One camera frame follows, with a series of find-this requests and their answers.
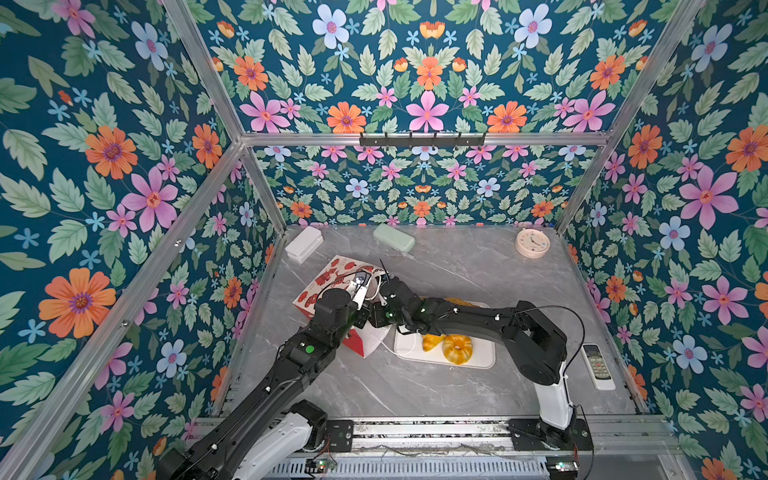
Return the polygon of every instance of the floral wallpaper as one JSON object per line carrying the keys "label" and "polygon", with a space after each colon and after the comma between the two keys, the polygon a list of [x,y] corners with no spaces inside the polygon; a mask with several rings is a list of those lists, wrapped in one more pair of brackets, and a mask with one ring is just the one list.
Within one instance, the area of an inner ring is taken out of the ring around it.
{"label": "floral wallpaper", "polygon": [[676,4],[238,0],[190,9],[251,131],[505,133],[607,129]]}
{"label": "floral wallpaper", "polygon": [[[6,2],[0,49],[4,455],[229,140],[157,2]],[[238,164],[39,478],[153,477],[218,395],[267,224]]]}
{"label": "floral wallpaper", "polygon": [[595,149],[581,145],[256,148],[287,223],[554,223]]}
{"label": "floral wallpaper", "polygon": [[568,239],[643,400],[667,417],[695,470],[762,478],[768,12],[757,0],[703,12]]}

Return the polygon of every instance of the orange flower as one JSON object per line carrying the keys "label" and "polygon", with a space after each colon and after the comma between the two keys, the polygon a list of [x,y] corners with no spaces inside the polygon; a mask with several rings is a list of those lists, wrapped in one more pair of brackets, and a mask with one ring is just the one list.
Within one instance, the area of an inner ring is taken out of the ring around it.
{"label": "orange flower", "polygon": [[437,58],[427,57],[422,60],[422,64],[416,69],[419,76],[416,80],[424,90],[432,90],[435,85],[440,84],[440,75],[442,67],[438,64]]}
{"label": "orange flower", "polygon": [[488,131],[492,134],[519,132],[520,127],[528,121],[528,117],[523,117],[527,111],[524,105],[518,106],[516,101],[507,102],[506,108],[504,105],[497,106],[493,115],[488,117],[488,125],[491,126]]}
{"label": "orange flower", "polygon": [[293,202],[290,206],[291,213],[298,218],[309,218],[312,216],[312,208],[304,202]]}
{"label": "orange flower", "polygon": [[[768,282],[768,272],[763,274],[763,279]],[[758,300],[768,300],[768,283],[760,282],[755,285],[755,296]],[[768,318],[768,301],[760,304],[760,311]]]}
{"label": "orange flower", "polygon": [[540,204],[535,204],[533,206],[532,213],[534,217],[546,217],[551,214],[553,210],[554,204],[549,200],[544,200]]}
{"label": "orange flower", "polygon": [[63,101],[64,103],[66,103],[70,107],[74,107],[74,103],[72,102],[72,97],[70,97],[67,92],[65,92],[63,90],[59,90],[58,91],[58,96],[61,99],[61,101]]}
{"label": "orange flower", "polygon": [[578,263],[578,250],[576,250],[576,247],[569,243],[568,252],[571,254],[571,257],[573,257],[574,262]]}
{"label": "orange flower", "polygon": [[624,285],[624,279],[613,275],[610,279],[608,279],[605,292],[608,294],[608,298],[614,302],[619,303],[622,301],[625,297],[625,293],[627,292],[627,286]]}
{"label": "orange flower", "polygon": [[637,390],[640,392],[640,395],[643,397],[643,400],[646,400],[648,398],[648,391],[644,388],[645,379],[640,373],[637,373],[637,369],[634,368],[634,365],[630,365],[628,369],[629,369],[630,375],[632,375],[632,378],[634,379],[634,384],[637,386]]}
{"label": "orange flower", "polygon": [[405,59],[405,57],[400,58],[399,60],[395,61],[395,70],[397,70],[397,71],[406,71],[406,70],[408,70],[408,61]]}
{"label": "orange flower", "polygon": [[168,445],[168,437],[163,437],[160,440],[157,440],[157,443],[154,444],[154,448],[152,448],[152,454],[154,456],[162,455],[163,452],[165,452],[165,447]]}
{"label": "orange flower", "polygon": [[275,253],[275,244],[272,243],[266,248],[266,256],[264,257],[264,263],[267,265],[270,264],[270,260],[272,260],[272,254]]}
{"label": "orange flower", "polygon": [[224,383],[224,379],[227,377],[227,370],[228,368],[226,366],[221,367],[216,378],[214,378],[214,389],[210,391],[211,402],[216,402],[216,399],[219,397],[219,389],[221,388],[221,384]]}
{"label": "orange flower", "polygon": [[235,74],[239,75],[237,80],[241,84],[247,85],[251,90],[263,90],[266,88],[266,84],[270,82],[270,78],[264,73],[264,66],[261,65],[260,61],[254,63],[253,57],[246,56],[245,59],[237,57],[234,68]]}
{"label": "orange flower", "polygon": [[752,127],[745,128],[728,145],[730,153],[725,156],[725,161],[733,165],[737,172],[754,172],[759,170],[761,162],[768,161],[768,125],[758,125],[753,131]]}
{"label": "orange flower", "polygon": [[235,36],[235,27],[233,27],[231,23],[218,22],[216,23],[216,26],[219,28],[221,34],[225,37],[232,38]]}
{"label": "orange flower", "polygon": [[701,467],[701,475],[707,480],[736,480],[736,475],[732,470],[725,468],[717,458],[705,458],[704,466]]}
{"label": "orange flower", "polygon": [[197,159],[205,164],[206,168],[213,168],[219,163],[219,157],[221,157],[219,135],[212,131],[208,124],[197,125],[194,128],[194,134],[192,146],[197,149]]}
{"label": "orange flower", "polygon": [[419,31],[424,38],[440,38],[445,33],[445,24],[443,22],[423,22],[419,25]]}
{"label": "orange flower", "polygon": [[624,73],[626,67],[623,55],[619,55],[618,58],[616,55],[611,55],[605,61],[601,61],[589,77],[592,80],[592,88],[607,89],[619,81],[619,75]]}
{"label": "orange flower", "polygon": [[648,22],[645,20],[638,20],[637,22],[633,23],[631,27],[629,27],[629,36],[631,37],[637,37],[640,33],[645,30],[645,25],[648,25]]}
{"label": "orange flower", "polygon": [[417,216],[424,218],[427,215],[429,215],[429,211],[432,209],[432,207],[429,206],[426,202],[418,202],[415,207],[413,207],[413,213]]}
{"label": "orange flower", "polygon": [[453,71],[455,72],[464,71],[467,69],[467,61],[464,58],[456,57],[451,63],[451,68],[453,68]]}
{"label": "orange flower", "polygon": [[360,113],[357,105],[349,106],[345,101],[339,102],[339,106],[332,106],[328,113],[328,126],[333,127],[334,134],[360,134],[362,126],[366,124],[366,118]]}
{"label": "orange flower", "polygon": [[101,175],[112,176],[120,180],[124,174],[133,171],[131,165],[139,161],[136,156],[136,146],[130,138],[126,140],[125,132],[115,127],[114,130],[101,125],[98,128],[98,137],[91,134],[85,139],[85,144],[90,148],[85,151],[85,156],[92,164],[96,164],[96,171]]}
{"label": "orange flower", "polygon": [[230,278],[227,286],[224,288],[224,305],[227,308],[234,308],[240,301],[240,294],[243,293],[243,284],[236,276]]}
{"label": "orange flower", "polygon": [[69,270],[69,281],[57,276],[46,287],[45,292],[54,299],[40,302],[40,320],[54,320],[48,331],[64,338],[74,327],[74,337],[79,339],[94,332],[94,323],[109,313],[106,305],[114,304],[114,288],[107,288],[109,278],[96,272],[91,278],[87,268]]}
{"label": "orange flower", "polygon": [[657,149],[661,148],[661,129],[654,125],[646,125],[632,137],[632,145],[629,147],[629,155],[632,157],[629,163],[633,167],[641,170],[656,161],[659,154]]}

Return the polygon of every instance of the remote control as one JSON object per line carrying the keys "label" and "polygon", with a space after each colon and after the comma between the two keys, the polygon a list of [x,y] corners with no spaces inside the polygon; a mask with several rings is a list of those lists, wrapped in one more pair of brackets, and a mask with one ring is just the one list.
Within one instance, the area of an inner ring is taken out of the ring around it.
{"label": "remote control", "polygon": [[594,343],[585,343],[581,347],[581,355],[592,375],[594,387],[598,390],[615,390],[616,385],[611,378],[611,372],[608,371],[608,366],[605,364],[600,347]]}

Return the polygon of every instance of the alarm clock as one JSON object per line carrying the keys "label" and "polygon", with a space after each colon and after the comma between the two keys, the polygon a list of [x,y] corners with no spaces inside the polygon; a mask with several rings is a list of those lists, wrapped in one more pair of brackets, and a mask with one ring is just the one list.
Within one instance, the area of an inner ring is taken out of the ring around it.
{"label": "alarm clock", "polygon": [[518,233],[515,246],[523,257],[542,258],[549,251],[549,238],[544,232],[524,228]]}

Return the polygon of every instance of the robotic arm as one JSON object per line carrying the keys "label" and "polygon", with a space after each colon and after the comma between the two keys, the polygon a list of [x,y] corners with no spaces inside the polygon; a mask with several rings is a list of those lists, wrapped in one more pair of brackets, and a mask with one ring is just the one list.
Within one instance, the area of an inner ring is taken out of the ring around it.
{"label": "robotic arm", "polygon": [[566,337],[532,303],[485,309],[442,298],[421,299],[397,277],[385,280],[374,299],[378,303],[371,303],[366,298],[370,280],[370,273],[359,271],[352,292],[339,288],[324,292],[315,316],[283,344],[261,383],[205,438],[184,453],[168,452],[157,467],[158,480],[260,478],[274,462],[302,446],[319,447],[326,417],[307,401],[294,405],[279,425],[264,434],[333,361],[349,329],[366,322],[375,327],[395,324],[409,333],[462,334],[501,343],[520,373],[535,384],[541,408],[537,436],[550,445],[569,443],[574,415],[563,379]]}

